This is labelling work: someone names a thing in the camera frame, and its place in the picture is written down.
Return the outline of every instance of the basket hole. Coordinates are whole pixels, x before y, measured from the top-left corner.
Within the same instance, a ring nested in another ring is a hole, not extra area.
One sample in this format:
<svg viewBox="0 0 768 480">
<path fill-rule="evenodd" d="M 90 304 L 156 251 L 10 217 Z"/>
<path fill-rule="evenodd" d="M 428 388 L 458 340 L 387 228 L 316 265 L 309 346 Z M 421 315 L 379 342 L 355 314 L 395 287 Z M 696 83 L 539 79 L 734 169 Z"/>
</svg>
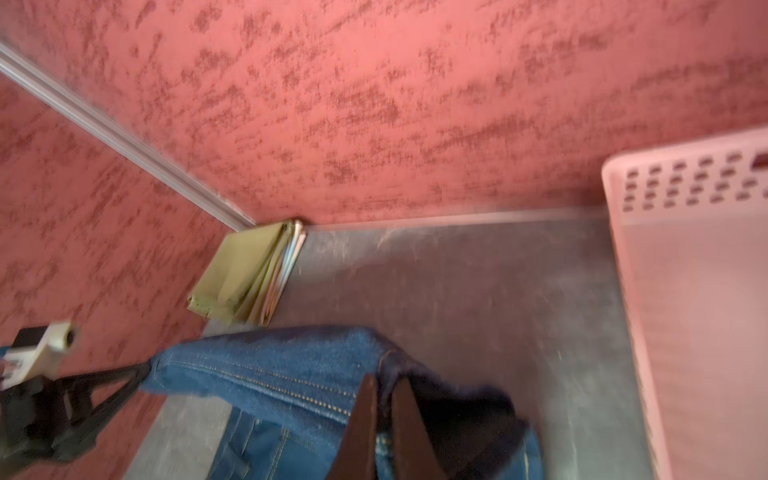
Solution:
<svg viewBox="0 0 768 480">
<path fill-rule="evenodd" d="M 740 151 L 732 151 L 725 157 L 725 161 L 729 164 L 735 164 L 737 161 L 741 160 L 741 152 Z"/>
<path fill-rule="evenodd" d="M 760 152 L 752 161 L 752 171 L 768 170 L 768 152 Z"/>
</svg>

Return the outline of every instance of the red wall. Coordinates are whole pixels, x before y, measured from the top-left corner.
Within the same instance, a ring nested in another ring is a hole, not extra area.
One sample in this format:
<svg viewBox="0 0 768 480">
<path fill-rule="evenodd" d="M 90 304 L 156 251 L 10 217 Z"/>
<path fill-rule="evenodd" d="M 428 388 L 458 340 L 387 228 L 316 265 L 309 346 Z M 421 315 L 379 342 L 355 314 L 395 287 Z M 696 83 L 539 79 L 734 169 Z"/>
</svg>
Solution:
<svg viewBox="0 0 768 480">
<path fill-rule="evenodd" d="M 0 36 L 260 221 L 594 204 L 768 121 L 765 0 L 4 0 Z"/>
<path fill-rule="evenodd" d="M 0 345 L 81 329 L 63 375 L 143 362 L 200 335 L 184 299 L 227 228 L 0 76 Z M 123 477 L 161 397 L 138 394 L 69 466 L 20 478 Z"/>
</svg>

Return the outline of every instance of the denim fabric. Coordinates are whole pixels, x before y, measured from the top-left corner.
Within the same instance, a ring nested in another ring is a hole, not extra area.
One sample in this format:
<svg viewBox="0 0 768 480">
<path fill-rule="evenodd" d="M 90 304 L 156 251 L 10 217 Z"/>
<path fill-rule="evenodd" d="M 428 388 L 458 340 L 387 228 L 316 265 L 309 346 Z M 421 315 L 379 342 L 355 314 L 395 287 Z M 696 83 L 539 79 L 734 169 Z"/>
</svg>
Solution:
<svg viewBox="0 0 768 480">
<path fill-rule="evenodd" d="M 457 387 L 373 330 L 270 329 L 183 343 L 152 359 L 142 388 L 219 396 L 235 408 L 210 472 L 213 480 L 324 478 L 363 375 L 379 383 L 376 464 L 394 479 L 390 399 L 407 376 L 435 454 L 449 478 L 543 478 L 538 443 L 492 387 Z"/>
</svg>

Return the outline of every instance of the textured pink wall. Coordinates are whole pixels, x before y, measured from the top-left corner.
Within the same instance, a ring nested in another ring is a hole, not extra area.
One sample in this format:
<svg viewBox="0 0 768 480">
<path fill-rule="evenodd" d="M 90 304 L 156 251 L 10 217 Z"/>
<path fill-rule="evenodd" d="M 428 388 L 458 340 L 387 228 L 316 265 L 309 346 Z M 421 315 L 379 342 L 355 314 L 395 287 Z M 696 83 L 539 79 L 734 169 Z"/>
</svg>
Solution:
<svg viewBox="0 0 768 480">
<path fill-rule="evenodd" d="M 66 375 L 199 336 L 184 298 L 226 231 L 0 75 L 0 345 L 72 318 L 81 335 Z M 93 452 L 20 478 L 122 478 L 161 404 L 137 395 Z"/>
<path fill-rule="evenodd" d="M 592 204 L 768 121 L 765 0 L 4 0 L 0 35 L 257 220 Z"/>
</svg>

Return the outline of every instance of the folded clothes stack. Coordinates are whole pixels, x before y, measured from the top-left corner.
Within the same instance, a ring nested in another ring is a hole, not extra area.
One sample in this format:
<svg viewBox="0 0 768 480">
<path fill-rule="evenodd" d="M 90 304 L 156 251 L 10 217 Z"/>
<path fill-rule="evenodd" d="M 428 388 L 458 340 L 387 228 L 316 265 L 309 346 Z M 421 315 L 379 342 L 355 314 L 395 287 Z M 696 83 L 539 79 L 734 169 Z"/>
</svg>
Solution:
<svg viewBox="0 0 768 480">
<path fill-rule="evenodd" d="M 300 220 L 230 233 L 189 296 L 189 310 L 266 326 L 306 239 Z"/>
</svg>

